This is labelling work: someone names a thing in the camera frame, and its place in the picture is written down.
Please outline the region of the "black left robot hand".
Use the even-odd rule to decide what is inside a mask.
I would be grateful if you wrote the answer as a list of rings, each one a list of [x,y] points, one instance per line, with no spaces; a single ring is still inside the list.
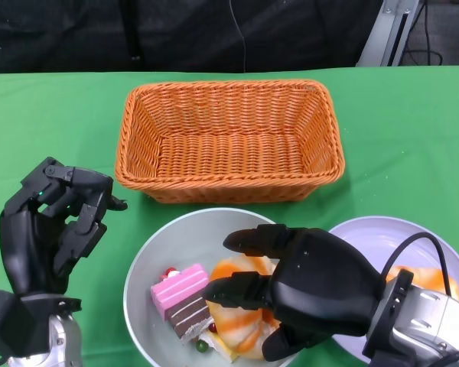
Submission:
[[[106,233],[106,212],[128,205],[113,179],[48,157],[22,181],[0,214],[2,262],[15,294],[65,294],[77,262]]]

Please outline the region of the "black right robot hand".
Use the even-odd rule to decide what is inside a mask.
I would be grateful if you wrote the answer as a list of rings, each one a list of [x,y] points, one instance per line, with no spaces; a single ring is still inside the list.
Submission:
[[[223,307],[269,310],[280,327],[262,345],[274,362],[333,335],[364,336],[379,304],[380,273],[351,244],[323,229],[259,225],[229,234],[225,248],[278,260],[271,275],[238,271],[205,288]]]

